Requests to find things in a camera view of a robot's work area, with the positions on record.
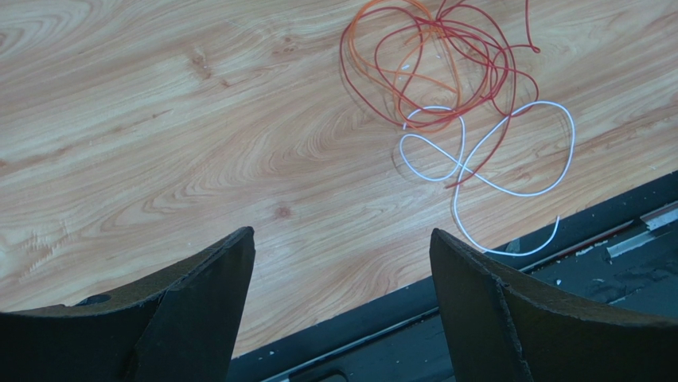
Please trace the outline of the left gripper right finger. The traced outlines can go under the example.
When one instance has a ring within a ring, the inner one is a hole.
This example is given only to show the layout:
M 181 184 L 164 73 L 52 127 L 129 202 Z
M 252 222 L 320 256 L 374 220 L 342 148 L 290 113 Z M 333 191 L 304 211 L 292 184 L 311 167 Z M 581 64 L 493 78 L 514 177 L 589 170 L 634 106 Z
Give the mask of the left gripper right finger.
M 677 321 L 568 293 L 441 229 L 432 279 L 458 381 L 674 381 Z

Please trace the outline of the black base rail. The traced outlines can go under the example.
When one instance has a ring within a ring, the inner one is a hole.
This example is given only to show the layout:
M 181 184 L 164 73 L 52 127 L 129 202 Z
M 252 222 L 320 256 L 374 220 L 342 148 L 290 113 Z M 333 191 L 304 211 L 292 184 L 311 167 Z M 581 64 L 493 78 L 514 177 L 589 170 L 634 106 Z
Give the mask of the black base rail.
M 230 381 L 674 381 L 677 175 L 568 217 L 538 255 L 440 230 L 433 274 L 232 361 Z

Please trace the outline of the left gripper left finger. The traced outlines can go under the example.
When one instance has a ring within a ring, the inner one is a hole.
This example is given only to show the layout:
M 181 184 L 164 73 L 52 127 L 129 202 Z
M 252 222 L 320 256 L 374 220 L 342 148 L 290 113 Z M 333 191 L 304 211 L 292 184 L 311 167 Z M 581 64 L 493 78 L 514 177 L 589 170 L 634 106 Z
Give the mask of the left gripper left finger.
M 74 306 L 1 316 L 4 381 L 223 381 L 255 262 L 242 227 Z

